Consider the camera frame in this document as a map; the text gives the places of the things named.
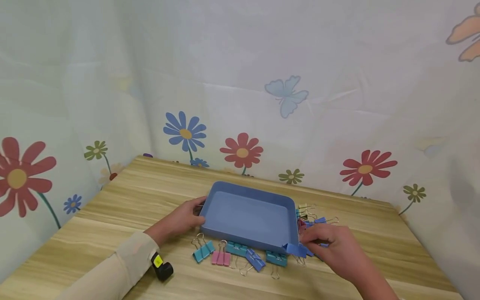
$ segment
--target floral curtain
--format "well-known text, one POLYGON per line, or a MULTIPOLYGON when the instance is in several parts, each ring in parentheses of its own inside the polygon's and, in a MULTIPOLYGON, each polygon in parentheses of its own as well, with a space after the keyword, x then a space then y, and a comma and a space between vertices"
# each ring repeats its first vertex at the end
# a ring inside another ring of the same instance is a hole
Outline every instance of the floral curtain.
POLYGON ((0 281, 144 154, 388 201, 474 299, 479 7, 0 4, 0 281))

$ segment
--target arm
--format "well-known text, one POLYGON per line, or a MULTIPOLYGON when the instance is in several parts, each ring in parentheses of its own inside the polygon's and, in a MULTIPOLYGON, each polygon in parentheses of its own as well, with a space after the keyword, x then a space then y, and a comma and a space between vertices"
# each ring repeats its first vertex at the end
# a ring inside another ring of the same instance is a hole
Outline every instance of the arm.
POLYGON ((364 300, 398 300, 348 227, 317 224, 301 234, 300 242, 321 257, 337 275, 350 281, 364 300), (327 241, 328 248, 320 247, 319 240, 327 241))
POLYGON ((113 255, 63 291, 57 300, 122 299, 151 266, 150 259, 162 244, 205 222, 204 217, 195 215, 203 201, 205 197, 186 201, 145 232, 134 233, 113 255))

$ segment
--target beige sleeve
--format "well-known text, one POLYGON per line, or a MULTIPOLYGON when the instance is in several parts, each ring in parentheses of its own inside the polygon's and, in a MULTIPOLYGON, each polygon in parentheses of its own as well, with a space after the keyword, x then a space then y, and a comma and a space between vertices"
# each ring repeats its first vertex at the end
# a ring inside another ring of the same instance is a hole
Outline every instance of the beige sleeve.
POLYGON ((120 300, 151 266, 157 244, 143 232, 134 233, 117 251, 63 291, 57 300, 120 300))

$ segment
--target wood grain surface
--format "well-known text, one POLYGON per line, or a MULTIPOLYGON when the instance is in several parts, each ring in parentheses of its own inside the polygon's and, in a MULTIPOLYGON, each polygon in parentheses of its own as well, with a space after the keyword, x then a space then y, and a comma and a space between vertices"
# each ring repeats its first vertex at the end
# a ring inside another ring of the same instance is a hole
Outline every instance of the wood grain surface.
MULTIPOLYGON (((208 194, 215 181, 228 181, 316 204, 318 216, 337 216, 381 269, 399 297, 462 299, 389 203, 364 200, 257 178, 137 157, 45 245, 0 286, 0 299, 53 299, 110 256, 132 233, 145 230, 185 200, 208 194)), ((190 244, 196 231, 161 249, 175 270, 160 283, 149 270, 126 299, 361 299, 355 288, 317 258, 306 266, 291 256, 271 278, 272 265, 246 277, 238 270, 197 264, 190 244)), ((238 266, 246 260, 239 258, 238 266)))

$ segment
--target yellow flower center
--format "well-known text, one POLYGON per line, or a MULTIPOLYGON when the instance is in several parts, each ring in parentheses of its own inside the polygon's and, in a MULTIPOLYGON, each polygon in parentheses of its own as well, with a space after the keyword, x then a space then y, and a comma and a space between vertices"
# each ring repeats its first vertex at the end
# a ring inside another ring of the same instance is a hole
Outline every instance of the yellow flower center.
POLYGON ((368 174, 368 173, 370 173, 372 170, 373 170, 373 167, 372 167, 372 166, 370 166, 370 165, 363 165, 363 166, 360 166, 360 168, 359 168, 359 173, 360 173, 360 174, 368 174))
POLYGON ((192 133, 188 129, 180 129, 180 135, 187 140, 192 138, 192 133))
POLYGON ((237 150, 237 156, 240 158, 245 158, 248 156, 248 150, 245 148, 240 148, 237 150))
POLYGON ((27 182, 27 174, 20 169, 15 169, 7 176, 7 183, 12 189, 19 189, 27 182))

